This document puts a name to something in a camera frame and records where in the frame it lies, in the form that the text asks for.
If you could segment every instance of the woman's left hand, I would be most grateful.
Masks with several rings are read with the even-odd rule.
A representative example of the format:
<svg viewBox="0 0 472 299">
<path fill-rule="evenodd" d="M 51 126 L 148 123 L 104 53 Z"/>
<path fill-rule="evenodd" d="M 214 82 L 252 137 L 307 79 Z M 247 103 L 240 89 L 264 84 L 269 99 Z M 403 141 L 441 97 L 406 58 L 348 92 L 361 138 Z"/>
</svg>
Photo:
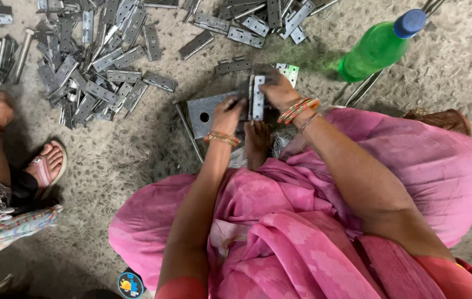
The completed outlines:
<svg viewBox="0 0 472 299">
<path fill-rule="evenodd" d="M 241 99 L 237 96 L 226 97 L 214 110 L 212 131 L 234 135 L 240 119 L 240 113 L 246 104 L 247 99 Z"/>
</svg>

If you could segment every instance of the bracelet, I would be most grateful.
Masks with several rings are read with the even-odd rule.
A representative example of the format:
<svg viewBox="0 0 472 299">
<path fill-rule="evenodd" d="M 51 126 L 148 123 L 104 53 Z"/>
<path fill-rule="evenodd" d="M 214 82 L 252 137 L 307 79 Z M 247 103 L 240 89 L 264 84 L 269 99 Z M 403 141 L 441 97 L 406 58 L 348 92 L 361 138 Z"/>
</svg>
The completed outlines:
<svg viewBox="0 0 472 299">
<path fill-rule="evenodd" d="M 317 112 L 315 113 L 311 118 L 309 118 L 305 123 L 304 125 L 301 126 L 301 128 L 299 129 L 299 133 L 301 133 L 305 128 L 306 126 L 310 125 L 310 123 L 312 122 L 312 120 L 314 120 L 316 117 L 318 116 L 323 116 L 321 113 Z"/>
<path fill-rule="evenodd" d="M 234 137 L 233 135 L 219 133 L 216 131 L 212 131 L 205 136 L 204 141 L 206 143 L 208 143 L 210 140 L 225 142 L 230 144 L 232 147 L 237 146 L 241 142 L 240 139 Z"/>
<path fill-rule="evenodd" d="M 307 97 L 300 99 L 297 103 L 282 112 L 277 122 L 289 124 L 299 113 L 308 108 L 315 109 L 317 106 L 319 106 L 319 99 L 310 99 Z"/>
</svg>

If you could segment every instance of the bare foot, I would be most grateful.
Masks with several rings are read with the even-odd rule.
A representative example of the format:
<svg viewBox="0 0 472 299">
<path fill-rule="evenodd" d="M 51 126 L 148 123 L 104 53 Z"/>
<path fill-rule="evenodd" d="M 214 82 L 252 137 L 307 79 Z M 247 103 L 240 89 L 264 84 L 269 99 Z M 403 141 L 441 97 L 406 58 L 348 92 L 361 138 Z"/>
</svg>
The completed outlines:
<svg viewBox="0 0 472 299">
<path fill-rule="evenodd" d="M 251 120 L 245 123 L 244 129 L 247 169 L 254 171 L 267 160 L 267 152 L 272 144 L 269 128 L 263 121 Z"/>
<path fill-rule="evenodd" d="M 51 181 L 53 181 L 59 175 L 60 167 L 62 166 L 63 161 L 63 153 L 60 150 L 58 143 L 56 141 L 52 141 L 51 143 L 45 144 L 44 149 L 38 155 L 46 157 L 46 166 L 48 167 L 49 177 L 51 178 Z M 47 186 L 44 186 L 40 180 L 36 166 L 29 165 L 24 171 L 37 179 L 38 191 L 35 195 L 35 198 L 38 198 Z"/>
</svg>

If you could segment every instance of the pink sari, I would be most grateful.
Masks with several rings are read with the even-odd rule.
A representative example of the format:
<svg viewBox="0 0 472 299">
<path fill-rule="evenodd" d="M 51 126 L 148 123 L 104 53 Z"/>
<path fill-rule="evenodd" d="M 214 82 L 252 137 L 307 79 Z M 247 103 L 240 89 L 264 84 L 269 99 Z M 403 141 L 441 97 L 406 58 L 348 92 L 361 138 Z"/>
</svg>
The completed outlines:
<svg viewBox="0 0 472 299">
<path fill-rule="evenodd" d="M 471 138 L 355 109 L 326 118 L 402 181 L 448 247 L 460 241 L 472 224 Z M 212 297 L 444 298 L 400 246 L 361 236 L 324 162 L 294 148 L 256 172 L 227 171 L 207 247 Z M 156 288 L 175 211 L 193 180 L 180 174 L 150 184 L 111 221 L 112 248 L 148 289 Z"/>
</svg>

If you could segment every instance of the pink sandal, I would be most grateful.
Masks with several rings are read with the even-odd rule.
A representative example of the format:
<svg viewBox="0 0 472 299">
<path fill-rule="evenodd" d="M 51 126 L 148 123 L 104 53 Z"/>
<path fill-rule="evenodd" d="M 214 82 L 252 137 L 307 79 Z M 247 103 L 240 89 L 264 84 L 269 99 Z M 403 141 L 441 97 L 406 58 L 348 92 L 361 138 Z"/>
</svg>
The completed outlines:
<svg viewBox="0 0 472 299">
<path fill-rule="evenodd" d="M 35 166 L 37 169 L 38 177 L 42 184 L 44 185 L 44 192 L 42 193 L 41 196 L 39 196 L 40 199 L 45 199 L 49 196 L 49 193 L 52 191 L 53 186 L 57 184 L 57 181 L 60 179 L 60 177 L 63 175 L 64 171 L 66 170 L 66 164 L 67 164 L 67 154 L 66 150 L 64 149 L 64 146 L 58 142 L 58 141 L 51 141 L 51 144 L 53 146 L 57 146 L 60 148 L 60 151 L 63 153 L 63 161 L 61 162 L 60 166 L 60 171 L 57 177 L 52 181 L 52 178 L 49 176 L 49 171 L 48 167 L 46 166 L 46 157 L 45 156 L 36 156 L 29 165 Z"/>
</svg>

